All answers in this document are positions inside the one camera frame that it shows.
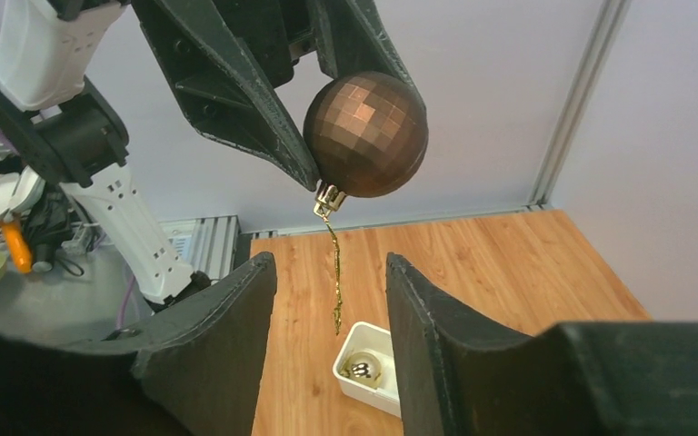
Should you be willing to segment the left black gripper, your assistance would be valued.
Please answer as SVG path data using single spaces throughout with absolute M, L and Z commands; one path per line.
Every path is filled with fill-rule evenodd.
M 373 0 L 133 1 L 184 118 L 204 138 L 273 164 L 313 192 L 314 158 L 275 92 L 315 49 L 337 79 L 379 72 L 422 98 Z

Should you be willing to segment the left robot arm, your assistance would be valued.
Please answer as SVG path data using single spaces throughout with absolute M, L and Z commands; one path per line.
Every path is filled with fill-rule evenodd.
M 210 285 L 184 262 L 135 189 L 129 135 L 86 70 L 133 10 L 186 121 L 315 193 L 409 182 L 427 150 L 424 100 L 372 1 L 10 1 L 0 30 L 0 132 L 80 203 L 160 312 Z

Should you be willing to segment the dark brown ball ornament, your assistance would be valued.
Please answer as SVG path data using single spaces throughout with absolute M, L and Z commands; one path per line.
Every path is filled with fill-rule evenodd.
M 341 248 L 330 216 L 345 199 L 380 198 L 407 184 L 428 147 L 424 103 L 414 87 L 389 74 L 365 71 L 333 80 L 315 97 L 303 136 L 320 184 L 314 214 L 334 249 L 334 331 L 342 328 Z

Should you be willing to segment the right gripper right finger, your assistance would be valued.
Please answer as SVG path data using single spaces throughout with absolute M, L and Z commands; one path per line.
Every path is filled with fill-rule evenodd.
M 386 259 L 407 435 L 698 435 L 698 322 L 559 322 L 527 335 Z

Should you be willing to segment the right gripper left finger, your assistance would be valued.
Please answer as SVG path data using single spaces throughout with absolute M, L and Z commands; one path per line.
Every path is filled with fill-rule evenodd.
M 0 333 L 0 435 L 248 435 L 277 274 L 261 252 L 101 341 Z

